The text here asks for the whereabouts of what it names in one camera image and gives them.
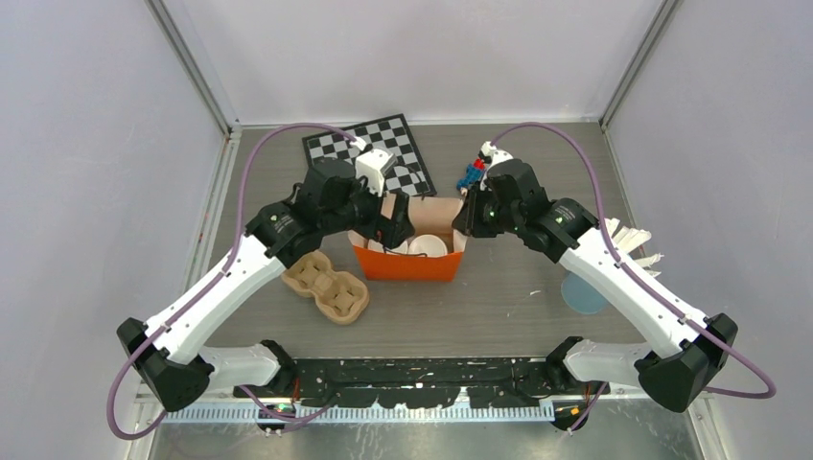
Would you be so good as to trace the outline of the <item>orange paper bag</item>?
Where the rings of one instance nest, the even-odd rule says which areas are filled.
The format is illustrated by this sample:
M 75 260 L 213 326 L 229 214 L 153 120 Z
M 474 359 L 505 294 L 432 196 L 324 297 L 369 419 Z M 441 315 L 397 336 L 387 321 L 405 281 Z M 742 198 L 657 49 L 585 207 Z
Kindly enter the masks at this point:
M 360 263 L 361 270 L 372 281 L 434 281 L 450 282 L 463 259 L 467 237 L 453 229 L 453 220 L 463 207 L 460 197 L 412 196 L 408 202 L 408 219 L 414 235 L 406 243 L 392 249 L 350 231 L 348 240 Z M 408 252 L 408 247 L 426 235 L 444 243 L 447 253 L 440 255 L 430 245 L 420 244 L 420 251 Z

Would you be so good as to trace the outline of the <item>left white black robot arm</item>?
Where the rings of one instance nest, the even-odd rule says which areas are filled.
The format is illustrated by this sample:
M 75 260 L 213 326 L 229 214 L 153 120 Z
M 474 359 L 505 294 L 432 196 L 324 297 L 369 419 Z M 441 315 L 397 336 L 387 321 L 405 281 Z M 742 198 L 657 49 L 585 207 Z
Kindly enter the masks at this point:
M 292 389 L 292 360 L 276 342 L 205 343 L 254 292 L 325 237 L 354 231 L 388 247 L 411 237 L 408 194 L 385 189 L 396 164 L 393 155 L 375 150 L 354 163 L 327 159 L 310 166 L 291 194 L 262 207 L 233 248 L 180 298 L 147 321 L 129 318 L 118 327 L 130 367 L 165 411 L 184 409 L 210 390 L 252 385 L 281 397 Z

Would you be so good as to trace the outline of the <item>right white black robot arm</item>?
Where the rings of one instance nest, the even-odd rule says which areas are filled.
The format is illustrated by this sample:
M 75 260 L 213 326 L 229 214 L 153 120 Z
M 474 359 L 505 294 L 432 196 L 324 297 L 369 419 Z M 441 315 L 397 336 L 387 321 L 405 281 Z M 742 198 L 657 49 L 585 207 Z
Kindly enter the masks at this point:
M 453 228 L 470 238 L 507 233 L 578 276 L 639 331 L 640 344 L 566 338 L 546 357 L 547 380 L 560 393 L 583 382 L 606 381 L 642 389 L 651 400 L 683 412 L 724 367 L 738 327 L 726 314 L 707 316 L 686 306 L 682 321 L 659 302 L 675 295 L 627 255 L 613 258 L 599 220 L 571 198 L 551 200 L 531 166 L 508 159 L 490 166 L 466 194 Z

